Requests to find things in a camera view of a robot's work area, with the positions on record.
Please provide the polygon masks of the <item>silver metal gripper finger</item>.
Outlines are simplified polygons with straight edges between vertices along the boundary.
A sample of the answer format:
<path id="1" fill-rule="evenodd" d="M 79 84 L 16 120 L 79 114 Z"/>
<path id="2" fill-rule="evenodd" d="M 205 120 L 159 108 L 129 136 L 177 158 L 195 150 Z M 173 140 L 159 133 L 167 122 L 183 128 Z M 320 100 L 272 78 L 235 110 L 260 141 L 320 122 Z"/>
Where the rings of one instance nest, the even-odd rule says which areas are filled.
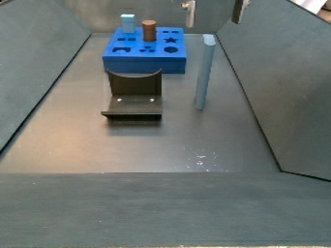
<path id="1" fill-rule="evenodd" d="M 195 0 L 185 0 L 181 3 L 181 9 L 185 11 L 185 27 L 187 28 L 191 28 L 193 26 L 195 7 L 196 7 Z"/>

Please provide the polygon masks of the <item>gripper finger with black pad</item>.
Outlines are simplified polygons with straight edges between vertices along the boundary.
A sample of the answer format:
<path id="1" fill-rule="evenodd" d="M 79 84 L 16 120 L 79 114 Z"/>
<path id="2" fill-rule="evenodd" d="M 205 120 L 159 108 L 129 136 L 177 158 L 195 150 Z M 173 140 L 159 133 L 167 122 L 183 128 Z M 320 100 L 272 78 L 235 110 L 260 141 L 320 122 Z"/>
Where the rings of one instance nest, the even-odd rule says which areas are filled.
<path id="1" fill-rule="evenodd" d="M 235 0 L 231 21 L 235 24 L 240 23 L 243 12 L 249 5 L 249 0 Z"/>

